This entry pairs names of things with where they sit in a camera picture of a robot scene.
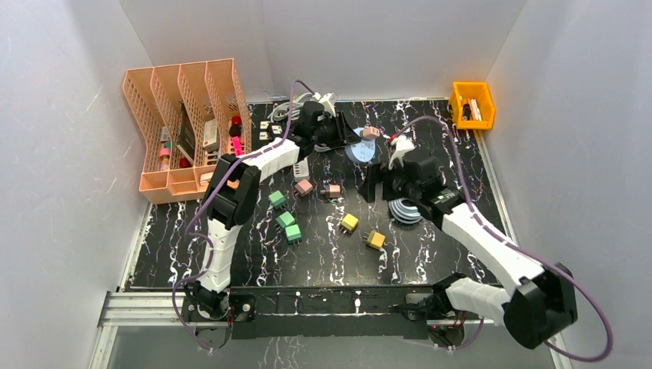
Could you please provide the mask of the round blue socket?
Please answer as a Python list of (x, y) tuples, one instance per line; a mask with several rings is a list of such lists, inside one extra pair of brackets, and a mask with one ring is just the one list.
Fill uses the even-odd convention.
[(361, 137), (361, 131), (364, 128), (355, 128), (354, 132), (361, 139), (358, 143), (348, 145), (344, 148), (344, 152), (350, 161), (356, 164), (364, 164), (370, 162), (376, 152), (375, 140), (368, 141)]

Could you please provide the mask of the pink plug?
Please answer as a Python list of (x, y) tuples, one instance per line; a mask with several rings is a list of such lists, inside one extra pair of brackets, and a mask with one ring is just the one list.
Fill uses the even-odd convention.
[(320, 193), (328, 200), (336, 199), (341, 196), (341, 186), (339, 184), (327, 184)]
[(373, 141), (380, 136), (380, 130), (376, 127), (366, 127), (361, 131), (361, 137), (364, 140)]

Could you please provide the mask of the pink plug adapter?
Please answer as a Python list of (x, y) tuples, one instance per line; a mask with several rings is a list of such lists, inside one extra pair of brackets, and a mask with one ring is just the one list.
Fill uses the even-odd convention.
[(314, 190), (314, 185), (308, 179), (302, 179), (294, 184), (294, 194), (303, 198)]

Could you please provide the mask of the yellow plug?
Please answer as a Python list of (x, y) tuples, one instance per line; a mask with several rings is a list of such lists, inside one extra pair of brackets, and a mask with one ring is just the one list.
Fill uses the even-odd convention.
[(369, 248), (381, 250), (384, 247), (386, 236), (378, 231), (369, 231), (363, 234), (363, 242)]

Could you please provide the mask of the yellow plug adapter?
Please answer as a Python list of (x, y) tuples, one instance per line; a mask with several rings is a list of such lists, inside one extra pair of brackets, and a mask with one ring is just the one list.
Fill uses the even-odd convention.
[(347, 213), (341, 219), (339, 228), (345, 233), (352, 234), (357, 229), (358, 225), (359, 219), (356, 216)]

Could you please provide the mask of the green plug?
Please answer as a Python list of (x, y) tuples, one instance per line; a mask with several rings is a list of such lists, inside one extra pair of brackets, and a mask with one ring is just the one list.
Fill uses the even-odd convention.
[(288, 205), (288, 200), (287, 200), (287, 198), (286, 198), (285, 195), (284, 195), (281, 191), (279, 191), (279, 190), (270, 193), (269, 196), (268, 196), (268, 200), (269, 200), (269, 202), (270, 202), (270, 205), (271, 205), (274, 209), (285, 208), (285, 207)]

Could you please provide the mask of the green plug adapter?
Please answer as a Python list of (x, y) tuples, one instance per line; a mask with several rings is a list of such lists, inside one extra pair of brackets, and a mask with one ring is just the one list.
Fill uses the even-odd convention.
[(285, 211), (275, 218), (276, 227), (284, 230), (285, 228), (296, 224), (296, 219), (292, 213)]
[(284, 232), (289, 244), (296, 244), (303, 239), (301, 229), (297, 224), (287, 226)]

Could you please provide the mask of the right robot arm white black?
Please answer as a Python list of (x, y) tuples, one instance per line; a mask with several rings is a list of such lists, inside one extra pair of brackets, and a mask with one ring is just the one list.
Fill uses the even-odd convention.
[(551, 267), (507, 246), (509, 240), (466, 202), (456, 188), (446, 186), (432, 157), (373, 164), (359, 193), (367, 202), (382, 186), (385, 201), (405, 200), (440, 231), (465, 246), (488, 267), (499, 286), (482, 284), (453, 273), (421, 298), (404, 302), (404, 316), (426, 320), (437, 315), (452, 318), (469, 311), (503, 325), (521, 346), (534, 349), (577, 321), (577, 301), (560, 263)]

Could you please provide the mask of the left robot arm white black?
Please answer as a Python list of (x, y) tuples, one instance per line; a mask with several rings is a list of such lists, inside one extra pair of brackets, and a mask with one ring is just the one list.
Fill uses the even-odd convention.
[(225, 317), (235, 245), (256, 208), (260, 183), (302, 161), (317, 146), (342, 148), (360, 141), (343, 113), (309, 101), (298, 120), (288, 120), (281, 137), (248, 155), (222, 155), (201, 206), (208, 220), (208, 233), (202, 236), (205, 257), (198, 276), (184, 286), (186, 298), (212, 320)]

